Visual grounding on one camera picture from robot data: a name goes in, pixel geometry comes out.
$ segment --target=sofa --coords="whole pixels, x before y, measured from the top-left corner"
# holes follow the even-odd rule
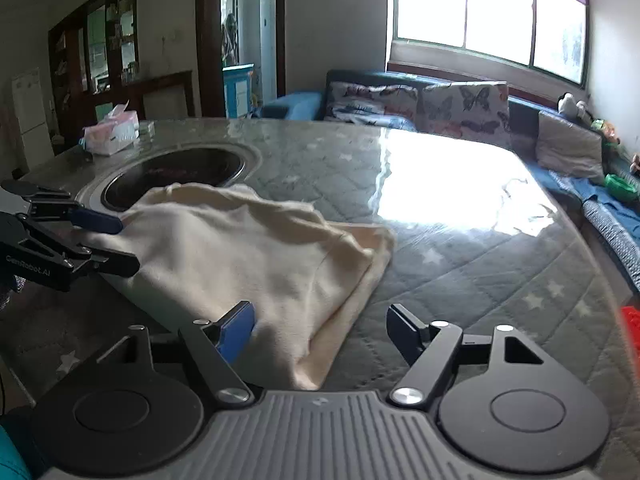
[[[365,72],[331,70],[326,76],[324,92],[297,92],[265,104],[257,113],[260,118],[297,121],[325,119],[327,96],[334,82],[359,84],[367,87],[403,85],[418,90],[418,113],[424,111],[422,90],[450,83],[443,79],[397,72]],[[514,96],[508,97],[508,130],[511,150],[525,163],[540,186],[562,206],[580,227],[590,222],[625,277],[634,294],[640,295],[640,207],[625,205],[613,199],[602,186],[594,186],[586,179],[577,179],[542,168],[536,159],[540,112],[561,118],[557,110]],[[629,163],[615,151],[604,148],[604,173],[614,173],[640,189],[640,180],[628,171]]]

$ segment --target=butterfly pillow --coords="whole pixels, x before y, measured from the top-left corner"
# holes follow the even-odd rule
[[[334,117],[334,110],[352,108],[359,113],[372,113],[405,118],[415,122],[418,91],[411,86],[363,86],[354,83],[332,82],[326,105],[326,118]]]
[[[446,83],[422,92],[423,132],[510,149],[509,88],[505,82]]]

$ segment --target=white refrigerator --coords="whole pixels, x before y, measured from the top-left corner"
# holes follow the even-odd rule
[[[11,92],[18,125],[15,155],[21,170],[29,173],[54,156],[42,102],[39,70],[35,68],[12,77]]]

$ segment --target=window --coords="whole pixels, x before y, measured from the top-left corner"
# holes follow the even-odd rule
[[[473,50],[581,84],[587,0],[396,0],[396,38]]]

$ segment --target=cushion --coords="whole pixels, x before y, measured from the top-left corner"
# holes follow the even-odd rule
[[[422,92],[420,131],[510,149],[507,83],[447,83],[428,86]]]
[[[404,117],[415,122],[418,91],[411,86],[363,86],[332,82],[327,95],[326,117],[340,120],[334,110]]]
[[[600,136],[546,112],[540,112],[536,157],[548,170],[604,182]]]

